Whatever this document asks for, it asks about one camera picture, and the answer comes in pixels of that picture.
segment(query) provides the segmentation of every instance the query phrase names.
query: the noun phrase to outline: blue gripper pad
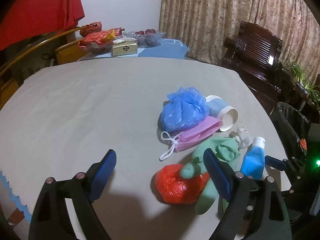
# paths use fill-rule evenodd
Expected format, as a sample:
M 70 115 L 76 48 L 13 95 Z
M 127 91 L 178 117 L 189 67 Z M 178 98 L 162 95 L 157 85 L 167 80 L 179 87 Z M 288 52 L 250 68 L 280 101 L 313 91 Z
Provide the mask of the blue gripper pad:
M 284 171 L 286 169 L 286 164 L 284 161 L 278 160 L 269 155 L 266 155 L 264 157 L 264 161 L 266 165 L 269 165 L 270 167 L 275 168 L 279 171 Z
M 229 164 L 219 161 L 218 157 L 209 148 L 204 151 L 203 162 L 219 195 L 229 202 L 231 200 L 232 184 L 227 175 L 230 177 L 233 174 L 232 168 Z M 230 170 L 224 167 L 224 164 L 228 165 Z
M 91 182 L 91 191 L 89 195 L 89 200 L 91 203 L 100 198 L 104 187 L 106 186 L 111 173 L 116 166 L 116 152 L 111 151 L 108 157 L 105 159 L 100 169 L 94 176 Z

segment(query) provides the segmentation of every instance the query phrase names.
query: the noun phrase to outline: red snack package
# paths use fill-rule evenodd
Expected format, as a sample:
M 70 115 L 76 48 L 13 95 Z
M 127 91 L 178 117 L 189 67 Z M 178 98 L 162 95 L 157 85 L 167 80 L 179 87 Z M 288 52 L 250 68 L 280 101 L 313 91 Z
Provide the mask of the red snack package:
M 102 30 L 101 22 L 94 22 L 81 27 L 80 35 L 86 37 L 90 33 L 100 32 Z
M 156 188 L 167 203 L 195 202 L 209 180 L 207 172 L 192 179 L 182 179 L 179 175 L 182 167 L 182 164 L 167 165 L 156 174 Z
M 91 43 L 95 42 L 98 45 L 102 45 L 106 42 L 113 40 L 116 36 L 121 35 L 121 28 L 110 29 L 101 32 L 95 32 L 88 34 L 83 40 L 79 41 L 79 46 L 87 46 L 91 45 Z

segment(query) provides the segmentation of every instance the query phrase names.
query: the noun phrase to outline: red cloth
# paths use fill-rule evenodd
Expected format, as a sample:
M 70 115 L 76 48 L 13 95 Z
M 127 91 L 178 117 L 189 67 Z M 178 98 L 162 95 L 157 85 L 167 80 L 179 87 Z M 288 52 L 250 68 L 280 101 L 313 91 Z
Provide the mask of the red cloth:
M 81 0 L 16 0 L 0 24 L 0 50 L 24 39 L 77 26 Z

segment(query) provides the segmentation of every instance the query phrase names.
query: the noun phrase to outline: black trash bag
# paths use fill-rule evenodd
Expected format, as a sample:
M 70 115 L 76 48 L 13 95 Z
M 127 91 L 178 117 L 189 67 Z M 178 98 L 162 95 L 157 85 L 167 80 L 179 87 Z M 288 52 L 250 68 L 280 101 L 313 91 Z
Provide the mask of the black trash bag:
M 297 109 L 284 102 L 276 104 L 270 119 L 278 132 L 288 159 L 295 157 L 305 162 L 310 121 Z

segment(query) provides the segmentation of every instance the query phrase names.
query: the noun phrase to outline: white drawstring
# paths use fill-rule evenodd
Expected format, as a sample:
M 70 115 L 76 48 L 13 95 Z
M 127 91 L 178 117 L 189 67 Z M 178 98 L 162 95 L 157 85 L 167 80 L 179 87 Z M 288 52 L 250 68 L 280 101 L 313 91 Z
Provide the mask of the white drawstring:
M 163 138 L 163 134 L 166 134 L 168 136 L 168 138 Z M 162 154 L 159 158 L 160 161 L 164 161 L 166 158 L 168 158 L 174 151 L 175 147 L 177 146 L 178 144 L 178 141 L 176 141 L 176 138 L 180 135 L 180 133 L 178 135 L 176 135 L 175 137 L 171 137 L 170 134 L 166 131 L 163 131 L 161 133 L 161 139 L 164 140 L 164 141 L 172 141 L 172 145 L 170 147 L 169 150 L 167 150 L 164 154 Z

